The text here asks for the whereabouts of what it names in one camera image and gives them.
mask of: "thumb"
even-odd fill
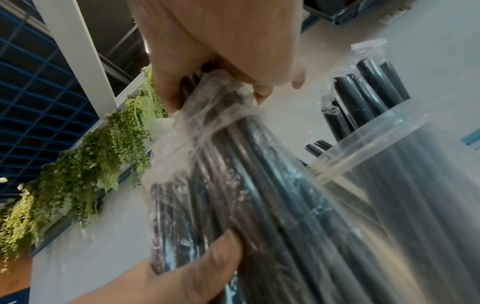
[[[165,299],[169,298],[169,303],[208,303],[230,282],[242,254],[239,236],[228,230],[199,260],[160,276],[169,286]]]

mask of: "black tube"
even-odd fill
[[[325,151],[328,151],[331,147],[333,147],[331,144],[329,144],[325,140],[315,141],[315,145],[319,146],[321,149],[324,149]]]
[[[337,142],[352,133],[338,107],[322,108],[321,112]]]
[[[305,150],[309,151],[311,155],[315,156],[315,157],[319,157],[320,155],[323,154],[322,151],[320,151],[319,149],[317,149],[316,147],[314,147],[313,145],[311,144],[308,144],[305,146]]]
[[[350,77],[335,77],[335,90],[358,127],[375,118],[365,98]]]
[[[347,116],[347,114],[345,113],[345,111],[342,109],[342,107],[340,106],[340,103],[337,99],[333,100],[331,102],[331,105],[334,106],[334,107],[338,107],[338,109],[340,110],[340,113],[341,115],[343,116],[343,118],[345,119],[346,121],[346,124],[348,124],[348,128],[350,129],[351,132],[354,132],[357,128],[353,126],[352,122],[350,121],[350,118]]]
[[[356,67],[389,109],[404,101],[383,70],[371,58],[360,60]]]
[[[394,68],[394,65],[390,61],[385,61],[380,65],[380,68],[383,70],[385,75],[390,80],[391,84],[395,87],[396,91],[400,94],[403,100],[410,99],[410,94],[407,91],[404,83],[402,82],[399,74]]]
[[[375,117],[389,110],[365,78],[361,75],[354,74],[349,74],[348,77],[353,80],[357,89],[360,91],[363,98],[365,98],[366,103],[370,106]]]

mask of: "green plant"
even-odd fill
[[[101,191],[116,190],[122,165],[150,166],[144,140],[146,125],[167,117],[152,85],[152,71],[142,69],[145,82],[139,94],[129,96],[125,110],[105,118],[106,126],[87,133],[75,149],[63,151],[56,162],[42,167],[40,177],[23,186],[21,198],[3,210],[0,257],[3,269],[31,244],[42,241],[56,214],[73,214],[73,222],[86,222],[96,214]],[[139,177],[133,177],[139,184]]]

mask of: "ceiling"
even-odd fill
[[[124,2],[78,0],[116,95],[149,64]],[[31,0],[0,0],[0,203],[98,120]]]

